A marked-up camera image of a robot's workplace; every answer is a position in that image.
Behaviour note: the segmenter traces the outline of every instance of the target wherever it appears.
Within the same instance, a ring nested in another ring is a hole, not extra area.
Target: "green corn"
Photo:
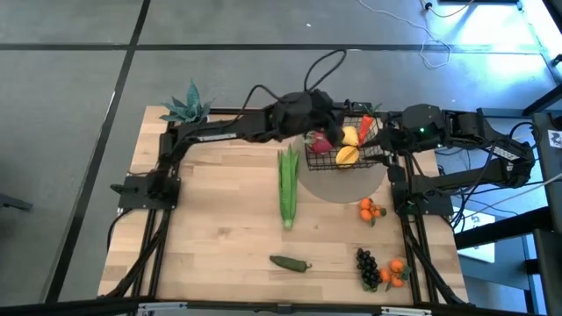
[[[297,179],[299,177],[299,151],[292,151],[291,146],[286,154],[277,152],[279,166],[279,209],[283,226],[292,229],[292,222],[297,212]]]

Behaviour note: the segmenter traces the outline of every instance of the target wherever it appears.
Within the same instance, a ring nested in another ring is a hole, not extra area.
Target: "black wire basket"
[[[359,127],[361,126],[362,118],[362,114],[351,113],[344,118],[343,126],[354,126],[359,133]],[[371,124],[369,133],[365,137],[363,143],[367,142],[368,140],[372,140],[375,137],[378,131],[378,121],[379,118],[375,117],[375,120]],[[340,151],[340,149],[342,149],[342,147],[333,147],[325,154],[316,154],[310,149],[307,144],[305,144],[305,149],[306,164],[308,165],[308,169],[311,171],[369,168],[374,166],[375,164],[378,164],[379,162],[366,160],[365,157],[373,156],[375,154],[383,154],[383,150],[380,148],[380,146],[359,147],[359,159],[357,160],[357,162],[351,164],[337,164],[335,163],[335,157],[337,156],[337,153]]]

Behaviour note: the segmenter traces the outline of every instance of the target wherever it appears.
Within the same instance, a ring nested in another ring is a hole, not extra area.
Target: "wooden tabletop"
[[[149,106],[140,127],[132,172],[151,170],[158,138],[165,131],[159,119],[166,109]],[[212,116],[211,120],[230,119]],[[278,210],[277,151],[281,143],[250,144],[243,140],[193,146],[182,160],[182,188],[172,212],[157,297],[160,299],[320,304],[412,304],[409,284],[388,292],[363,291],[356,268],[357,248],[369,249],[379,266],[405,259],[400,221],[392,212],[388,180],[371,198],[389,212],[373,228],[359,216],[357,203],[334,204],[312,195],[299,184],[295,224],[283,229]],[[433,152],[417,155],[428,175],[437,175]],[[105,294],[137,259],[147,211],[133,211],[116,226],[105,262],[99,294]],[[466,299],[453,233],[443,219],[425,216],[431,259],[444,280]],[[281,269],[270,255],[310,262],[306,273]],[[151,262],[142,294],[148,292]],[[425,277],[418,273],[427,300]]]

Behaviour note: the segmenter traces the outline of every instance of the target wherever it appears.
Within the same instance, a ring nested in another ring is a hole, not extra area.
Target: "gray floor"
[[[447,43],[491,45],[487,49],[492,54],[453,54],[449,65],[429,70],[417,52],[349,52],[342,67],[321,85],[334,99],[382,102],[387,110],[417,103],[465,111],[522,109],[555,85],[526,18],[513,5],[479,5],[440,19],[423,16],[413,0],[365,2],[428,27]],[[141,0],[0,0],[0,44],[127,43],[140,8]],[[454,11],[458,5],[439,8]],[[427,38],[424,31],[369,12],[353,0],[161,0],[151,4],[140,43],[420,44]],[[145,106],[182,96],[191,78],[202,97],[215,97],[219,107],[241,106],[256,83],[278,94],[299,90],[306,68],[322,53],[137,52],[61,299],[93,298],[97,293],[105,236],[118,201],[109,185],[123,180]],[[124,55],[0,52],[0,191],[35,203],[32,212],[0,212],[0,305],[42,299]],[[446,58],[445,53],[427,56],[434,63]],[[319,73],[328,64],[321,64]],[[250,104],[270,102],[256,93]],[[504,129],[512,125],[495,124]],[[475,154],[474,166],[478,162]],[[442,164],[451,170],[464,168],[458,161]],[[480,198],[493,202],[501,194]],[[527,209],[523,203],[525,199],[501,207],[518,212]],[[476,280],[467,284],[470,299],[479,305],[520,308],[490,299],[509,290]],[[482,286],[489,295],[483,295]]]

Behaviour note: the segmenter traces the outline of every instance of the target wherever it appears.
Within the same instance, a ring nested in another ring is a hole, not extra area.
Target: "orange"
[[[383,279],[383,282],[390,282],[390,270],[387,268],[381,268],[378,273],[380,274],[380,278]]]
[[[362,210],[368,210],[371,208],[372,200],[368,197],[362,198],[361,202],[359,202],[359,207]]]
[[[393,276],[392,285],[393,287],[402,287],[404,285],[404,281],[402,281],[402,279],[398,276]]]
[[[364,221],[371,221],[372,219],[372,215],[371,212],[369,212],[369,210],[361,210],[361,212],[359,213],[359,215],[361,215],[361,219]]]
[[[400,259],[392,259],[390,261],[390,270],[394,273],[400,273],[404,269],[404,263]]]

